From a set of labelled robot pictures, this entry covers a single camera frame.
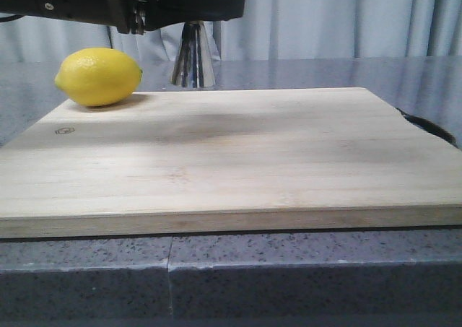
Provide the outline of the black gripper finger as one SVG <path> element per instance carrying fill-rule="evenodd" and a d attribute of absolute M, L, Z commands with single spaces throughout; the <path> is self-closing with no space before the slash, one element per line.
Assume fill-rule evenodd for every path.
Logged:
<path fill-rule="evenodd" d="M 227 21 L 243 16 L 245 0 L 147 0 L 145 30 L 181 22 Z"/>

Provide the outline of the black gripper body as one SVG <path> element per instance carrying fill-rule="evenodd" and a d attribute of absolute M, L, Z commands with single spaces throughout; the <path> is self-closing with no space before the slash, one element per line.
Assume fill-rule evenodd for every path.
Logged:
<path fill-rule="evenodd" d="M 1 0 L 1 12 L 115 27 L 123 34 L 144 34 L 150 22 L 148 0 Z"/>

